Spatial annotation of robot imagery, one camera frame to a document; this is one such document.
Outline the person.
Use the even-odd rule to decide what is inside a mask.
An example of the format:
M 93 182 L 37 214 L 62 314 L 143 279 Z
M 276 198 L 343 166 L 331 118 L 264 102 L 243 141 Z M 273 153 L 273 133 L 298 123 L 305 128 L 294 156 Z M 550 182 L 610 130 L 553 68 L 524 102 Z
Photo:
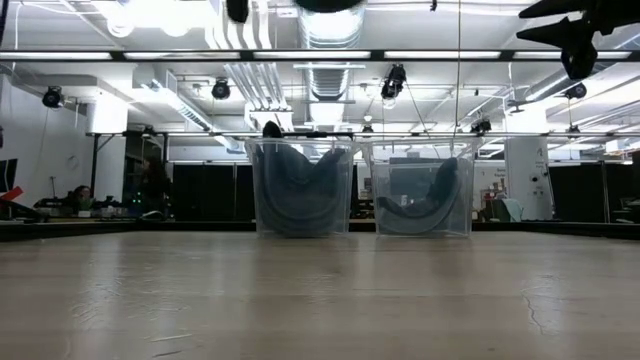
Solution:
M 74 213 L 90 211 L 94 205 L 91 188 L 86 185 L 75 188 L 70 197 L 70 205 Z
M 144 217 L 167 217 L 167 197 L 170 189 L 171 182 L 163 162 L 153 156 L 145 158 L 139 185 Z

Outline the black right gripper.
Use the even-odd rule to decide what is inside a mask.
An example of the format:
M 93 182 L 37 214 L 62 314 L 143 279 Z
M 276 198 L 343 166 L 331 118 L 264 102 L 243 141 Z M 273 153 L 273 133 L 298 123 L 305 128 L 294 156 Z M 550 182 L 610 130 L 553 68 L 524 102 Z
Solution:
M 519 31 L 516 37 L 561 48 L 561 62 L 570 79 L 587 78 L 598 57 L 593 45 L 596 32 L 610 35 L 617 27 L 640 23 L 640 0 L 538 0 L 520 11 L 520 19 L 533 19 L 580 11 L 557 23 Z

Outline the silver ventilation duct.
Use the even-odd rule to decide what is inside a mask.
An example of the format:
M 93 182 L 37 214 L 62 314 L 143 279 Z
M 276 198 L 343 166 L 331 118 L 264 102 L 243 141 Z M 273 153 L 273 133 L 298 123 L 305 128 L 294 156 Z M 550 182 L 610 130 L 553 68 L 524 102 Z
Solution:
M 298 17 L 301 46 L 305 49 L 351 49 L 358 45 L 364 22 L 365 6 L 358 5 L 336 13 L 318 13 L 300 9 Z M 320 101 L 340 100 L 346 93 L 349 70 L 317 68 L 306 71 L 311 94 Z

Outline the black overhead crossbar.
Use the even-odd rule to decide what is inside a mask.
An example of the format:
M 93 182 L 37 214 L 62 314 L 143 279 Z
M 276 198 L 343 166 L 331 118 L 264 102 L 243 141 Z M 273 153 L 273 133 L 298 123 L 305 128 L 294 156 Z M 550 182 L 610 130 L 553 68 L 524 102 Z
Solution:
M 558 62 L 553 50 L 0 50 L 6 62 Z

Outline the clear plastic bin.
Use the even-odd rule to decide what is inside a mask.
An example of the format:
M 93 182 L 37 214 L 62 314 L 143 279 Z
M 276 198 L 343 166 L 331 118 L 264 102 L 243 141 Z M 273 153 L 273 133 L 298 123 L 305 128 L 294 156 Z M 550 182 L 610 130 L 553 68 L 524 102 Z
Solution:
M 259 140 L 250 140 L 245 143 L 245 149 L 246 149 L 248 158 L 250 160 L 252 169 L 255 166 L 265 167 L 264 159 L 262 155 L 263 145 L 267 142 L 280 142 L 278 139 L 279 138 L 261 138 Z M 353 169 L 353 175 L 354 175 L 354 155 L 357 152 L 357 149 L 352 143 L 339 143 L 335 146 L 329 145 L 329 146 L 322 146 L 322 147 L 307 147 L 307 146 L 301 146 L 299 144 L 289 144 L 289 145 L 292 145 L 299 152 L 303 153 L 313 163 L 318 162 L 325 153 L 327 153 L 328 151 L 334 148 L 344 148 L 347 151 L 347 160 L 344 162 L 344 166 L 346 165 L 351 166 Z M 351 207 L 352 207 L 352 195 L 353 195 L 353 178 L 352 178 L 352 187 L 351 187 L 351 202 L 350 202 L 349 218 L 350 218 Z M 258 228 L 257 217 L 256 217 L 256 225 L 257 225 L 257 230 L 259 234 L 262 236 L 285 237 L 273 232 L 265 232 L 265 233 L 261 232 Z
M 472 143 L 466 140 L 455 148 L 428 142 L 426 144 L 401 143 L 383 145 L 367 144 L 363 157 L 371 172 L 374 216 L 376 199 L 391 198 L 398 205 L 406 206 L 426 199 L 440 165 L 449 158 L 458 160 L 458 198 L 454 228 L 444 233 L 406 237 L 467 237 L 471 233 L 474 154 Z

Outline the white building column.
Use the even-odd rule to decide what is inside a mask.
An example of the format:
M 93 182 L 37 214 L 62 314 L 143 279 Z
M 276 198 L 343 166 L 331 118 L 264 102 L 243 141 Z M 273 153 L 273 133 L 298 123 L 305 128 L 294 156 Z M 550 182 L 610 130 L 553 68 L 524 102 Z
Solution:
M 553 218 L 547 140 L 540 137 L 508 138 L 505 143 L 508 196 L 522 208 L 523 221 Z

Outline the light blue cloth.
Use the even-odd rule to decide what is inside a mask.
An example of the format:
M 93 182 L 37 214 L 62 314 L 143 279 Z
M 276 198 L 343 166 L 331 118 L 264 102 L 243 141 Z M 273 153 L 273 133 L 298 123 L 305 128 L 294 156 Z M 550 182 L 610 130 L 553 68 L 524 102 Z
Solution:
M 524 207 L 517 199 L 504 198 L 502 200 L 506 211 L 509 215 L 510 222 L 521 222 L 524 213 Z

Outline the black overhead fixture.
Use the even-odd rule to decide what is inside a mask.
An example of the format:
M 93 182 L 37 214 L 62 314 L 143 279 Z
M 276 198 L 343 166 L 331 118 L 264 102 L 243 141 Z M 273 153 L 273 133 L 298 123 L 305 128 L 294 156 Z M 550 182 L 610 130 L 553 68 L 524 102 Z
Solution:
M 249 0 L 227 0 L 227 14 L 235 22 L 244 24 L 249 16 Z

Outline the black round overhead mount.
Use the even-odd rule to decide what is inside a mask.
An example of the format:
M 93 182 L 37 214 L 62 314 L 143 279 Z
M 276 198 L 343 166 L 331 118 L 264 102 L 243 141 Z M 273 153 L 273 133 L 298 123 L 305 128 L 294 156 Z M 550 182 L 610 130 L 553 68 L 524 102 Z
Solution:
M 364 0 L 294 0 L 304 10 L 316 13 L 336 13 L 359 6 Z

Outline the black partition panel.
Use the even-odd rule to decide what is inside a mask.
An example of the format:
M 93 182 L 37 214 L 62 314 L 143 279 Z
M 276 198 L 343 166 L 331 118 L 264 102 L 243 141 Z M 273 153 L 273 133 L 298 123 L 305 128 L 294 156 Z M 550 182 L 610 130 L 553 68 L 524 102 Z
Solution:
M 550 168 L 554 218 L 563 222 L 640 223 L 640 170 L 612 163 Z
M 172 211 L 177 221 L 255 220 L 250 165 L 175 165 Z

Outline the black background truss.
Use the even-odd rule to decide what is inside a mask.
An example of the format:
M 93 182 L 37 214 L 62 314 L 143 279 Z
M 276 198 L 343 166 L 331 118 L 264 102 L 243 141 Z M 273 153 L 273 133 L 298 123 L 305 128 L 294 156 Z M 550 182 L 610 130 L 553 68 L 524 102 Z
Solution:
M 263 137 L 258 132 L 153 132 L 153 131 L 124 131 L 121 133 L 93 133 L 87 134 L 93 141 L 92 145 L 92 165 L 90 185 L 96 185 L 98 178 L 98 157 L 99 151 L 115 138 L 141 138 L 143 140 L 161 140 L 161 161 L 169 161 L 170 141 L 177 139 L 187 142 L 206 142 L 214 146 L 221 146 L 230 154 L 244 154 L 246 149 L 244 144 L 250 140 L 259 140 Z M 381 142 L 383 145 L 396 145 L 401 143 L 426 144 L 436 143 L 442 146 L 455 148 L 457 144 L 469 140 L 475 151 L 497 142 L 516 138 L 540 138 L 550 140 L 554 146 L 561 148 L 578 143 L 590 141 L 613 141 L 615 139 L 632 139 L 640 142 L 640 131 L 624 132 L 545 132 L 545 133 L 524 133 L 524 132 L 485 132 L 485 133 L 462 133 L 462 132 L 284 132 L 278 139 L 287 144 L 299 144 L 307 147 L 335 146 L 339 143 L 352 143 L 358 151 L 361 151 L 367 144 Z M 638 146 L 623 146 L 621 149 L 611 150 L 611 155 L 620 152 L 640 151 Z

